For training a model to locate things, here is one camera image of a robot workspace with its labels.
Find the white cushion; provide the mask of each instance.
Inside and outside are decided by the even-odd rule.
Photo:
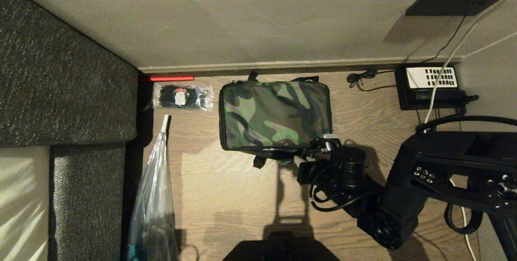
[[[0,260],[48,255],[50,146],[0,149]]]

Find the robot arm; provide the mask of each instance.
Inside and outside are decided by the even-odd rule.
[[[453,204],[471,208],[473,215],[465,228],[456,228],[452,218],[446,218],[460,234],[473,233],[482,213],[488,213],[498,222],[494,227],[505,235],[499,239],[508,259],[515,259],[517,133],[415,134],[401,145],[385,187],[364,172],[363,150],[338,143],[336,139],[315,140],[316,151],[323,150],[324,156],[300,164],[298,182],[311,185],[315,209],[344,209],[357,218],[359,228],[382,246],[395,250],[417,227],[427,199],[435,198],[448,202],[450,211]],[[467,189],[451,185],[454,175],[469,178]],[[319,191],[327,198],[317,197]],[[337,205],[329,209],[318,205],[328,200]]]

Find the camouflage bag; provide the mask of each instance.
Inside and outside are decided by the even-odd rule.
[[[292,158],[312,139],[332,133],[329,89],[317,76],[289,82],[258,82],[256,76],[221,89],[223,149],[257,155],[254,166],[260,168],[266,158]]]

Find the baseboard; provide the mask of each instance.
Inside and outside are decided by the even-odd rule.
[[[195,76],[222,76],[241,75],[250,70],[261,70],[262,73],[304,73],[304,72],[336,72],[356,71],[372,67],[379,69],[396,68],[402,65],[415,65],[429,57],[394,57],[394,58],[373,58],[373,59],[342,59],[342,60],[319,60],[319,61],[279,61],[279,62],[253,62],[253,63],[231,63],[231,64],[205,64],[205,65],[180,65],[180,66],[159,66],[139,67],[145,74],[177,75],[189,74]],[[431,62],[420,64],[420,66],[436,65],[447,59],[446,56],[439,56]],[[463,56],[453,57],[452,64],[464,59]]]

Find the bag strap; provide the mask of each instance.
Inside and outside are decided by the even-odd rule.
[[[258,81],[257,80],[257,76],[259,74],[257,73],[257,71],[253,70],[251,71],[250,75],[248,76],[248,81]]]
[[[255,159],[253,160],[253,167],[262,169],[264,165],[266,165],[266,157],[255,156]]]
[[[310,77],[298,77],[293,79],[292,81],[312,81],[312,82],[318,82],[319,76],[310,76]]]

